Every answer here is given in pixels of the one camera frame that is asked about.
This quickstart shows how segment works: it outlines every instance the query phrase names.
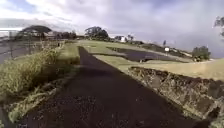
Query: sky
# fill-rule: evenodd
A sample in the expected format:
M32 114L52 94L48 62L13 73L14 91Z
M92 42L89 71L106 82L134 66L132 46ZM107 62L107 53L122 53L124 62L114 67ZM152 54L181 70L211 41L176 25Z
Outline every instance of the sky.
M224 58L217 16L224 0L0 0L0 27L47 24L52 29L83 34L100 26L109 35L131 34L136 40L158 42L192 51L208 46L213 58Z

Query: house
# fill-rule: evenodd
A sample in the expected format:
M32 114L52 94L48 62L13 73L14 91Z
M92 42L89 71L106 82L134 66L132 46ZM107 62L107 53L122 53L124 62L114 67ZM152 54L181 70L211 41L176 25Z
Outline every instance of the house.
M114 37L114 41L115 42L126 43L127 42L127 38L125 36L115 36Z

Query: wire fence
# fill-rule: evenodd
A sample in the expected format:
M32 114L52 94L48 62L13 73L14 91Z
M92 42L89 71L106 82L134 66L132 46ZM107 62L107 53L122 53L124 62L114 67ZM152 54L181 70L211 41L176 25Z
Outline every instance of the wire fence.
M60 46L62 40L1 40L0 41L0 64L5 60L15 59L16 57L33 54L42 51L45 47L55 48Z

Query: tall grass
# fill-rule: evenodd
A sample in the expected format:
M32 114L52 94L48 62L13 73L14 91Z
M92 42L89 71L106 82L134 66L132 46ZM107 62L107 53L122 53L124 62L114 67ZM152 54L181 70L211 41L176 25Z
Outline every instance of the tall grass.
M10 120L18 120L50 95L42 87L62 78L76 64L79 64L77 48L74 44L68 44L0 65L0 102L10 107Z

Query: white cloud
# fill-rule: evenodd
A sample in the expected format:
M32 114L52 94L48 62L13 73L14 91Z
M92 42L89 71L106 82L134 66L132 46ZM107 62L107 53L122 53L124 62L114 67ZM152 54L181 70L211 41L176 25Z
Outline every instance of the white cloud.
M1 0L4 4L0 3L0 12L4 14L0 18L37 18L63 27L74 24L78 32L99 25L110 34L132 33L145 41L163 42L166 39L168 44L176 42L170 45L188 50L208 44L214 55L223 53L224 56L219 33L212 28L216 16L224 15L223 0L176 0L161 7L154 5L155 0L26 1L35 7L35 12L4 8L10 4Z

